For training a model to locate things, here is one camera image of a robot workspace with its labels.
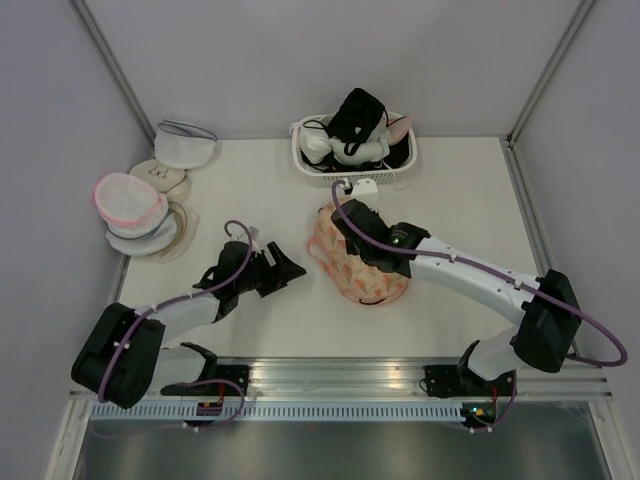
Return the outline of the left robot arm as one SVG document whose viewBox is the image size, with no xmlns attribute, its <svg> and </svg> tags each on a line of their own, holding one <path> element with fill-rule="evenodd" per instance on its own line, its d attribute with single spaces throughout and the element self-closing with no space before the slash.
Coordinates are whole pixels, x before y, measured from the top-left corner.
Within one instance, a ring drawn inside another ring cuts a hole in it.
<svg viewBox="0 0 640 480">
<path fill-rule="evenodd" d="M 149 391 L 177 397 L 244 388 L 245 377 L 227 378 L 215 353 L 180 336 L 223 320 L 241 295 L 255 291 L 266 297 L 305 273 L 274 242 L 257 251 L 245 241 L 230 241 L 192 292 L 139 309 L 108 305 L 77 355 L 71 378 L 123 409 Z"/>
</svg>

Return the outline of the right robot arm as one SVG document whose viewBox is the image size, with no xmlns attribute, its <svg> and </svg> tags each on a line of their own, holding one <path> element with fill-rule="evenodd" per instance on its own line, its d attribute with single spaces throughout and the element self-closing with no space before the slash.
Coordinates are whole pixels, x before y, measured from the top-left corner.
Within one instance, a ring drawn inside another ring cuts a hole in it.
<svg viewBox="0 0 640 480">
<path fill-rule="evenodd" d="M 366 265 L 434 282 L 510 322 L 509 329 L 467 347 L 456 367 L 463 392 L 478 395 L 499 376 L 522 366 L 545 373 L 561 370 L 581 324 L 565 274 L 550 269 L 536 277 L 470 258 L 410 223 L 386 225 L 358 200 L 338 207 L 332 221 L 345 238 L 347 253 Z"/>
</svg>

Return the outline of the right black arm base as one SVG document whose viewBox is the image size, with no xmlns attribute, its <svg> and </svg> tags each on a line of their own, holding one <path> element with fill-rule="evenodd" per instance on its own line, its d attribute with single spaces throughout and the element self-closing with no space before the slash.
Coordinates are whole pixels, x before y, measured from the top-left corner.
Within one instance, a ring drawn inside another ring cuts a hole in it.
<svg viewBox="0 0 640 480">
<path fill-rule="evenodd" d="M 434 398 L 510 396 L 514 384 L 514 371 L 494 380 L 485 380 L 478 375 L 459 370 L 455 365 L 425 365 L 423 385 L 426 394 Z"/>
</svg>

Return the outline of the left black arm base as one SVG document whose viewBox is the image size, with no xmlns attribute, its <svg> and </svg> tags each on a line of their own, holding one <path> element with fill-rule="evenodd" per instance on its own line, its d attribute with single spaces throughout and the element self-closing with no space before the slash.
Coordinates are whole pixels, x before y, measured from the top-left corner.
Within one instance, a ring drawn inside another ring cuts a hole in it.
<svg viewBox="0 0 640 480">
<path fill-rule="evenodd" d="M 187 380 L 166 383 L 160 389 L 162 396 L 231 396 L 239 397 L 238 390 L 230 385 L 235 384 L 242 394 L 247 393 L 251 368 L 248 365 L 214 365 L 206 364 L 202 372 L 192 380 L 196 386 L 186 386 Z"/>
</svg>

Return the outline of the floral peach laundry bag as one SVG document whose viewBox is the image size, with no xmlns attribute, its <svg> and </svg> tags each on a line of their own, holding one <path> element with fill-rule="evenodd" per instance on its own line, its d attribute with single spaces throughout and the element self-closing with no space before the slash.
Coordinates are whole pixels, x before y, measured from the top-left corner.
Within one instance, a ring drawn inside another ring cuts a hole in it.
<svg viewBox="0 0 640 480">
<path fill-rule="evenodd" d="M 332 221 L 335 212 L 333 204 L 318 210 L 314 233 L 306 246 L 308 254 L 340 293 L 354 303 L 359 299 L 386 298 L 386 303 L 399 299 L 406 293 L 409 279 L 395 273 L 383 273 L 366 265 L 358 256 L 349 255 L 346 239 Z"/>
</svg>

